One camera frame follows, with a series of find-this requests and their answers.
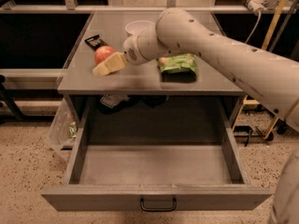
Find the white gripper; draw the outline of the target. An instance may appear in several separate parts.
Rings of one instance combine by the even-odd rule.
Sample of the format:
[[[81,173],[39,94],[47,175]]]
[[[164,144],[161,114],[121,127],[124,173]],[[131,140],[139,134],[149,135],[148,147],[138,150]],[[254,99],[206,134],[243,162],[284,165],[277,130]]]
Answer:
[[[127,61],[133,65],[140,65],[159,59],[168,52],[168,47],[159,41],[154,26],[129,36],[122,47],[124,54],[121,52],[111,54],[96,65],[93,74],[97,77],[106,76],[125,68]]]

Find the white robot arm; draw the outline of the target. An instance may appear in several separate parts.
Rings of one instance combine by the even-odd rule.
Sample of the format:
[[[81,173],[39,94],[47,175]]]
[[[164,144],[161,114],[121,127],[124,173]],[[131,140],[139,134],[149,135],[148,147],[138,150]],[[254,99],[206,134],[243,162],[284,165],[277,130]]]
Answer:
[[[96,65],[93,74],[104,76],[126,63],[140,65],[183,53],[201,58],[299,131],[298,62],[217,35],[177,7],[164,10],[153,26],[129,36],[122,51]]]

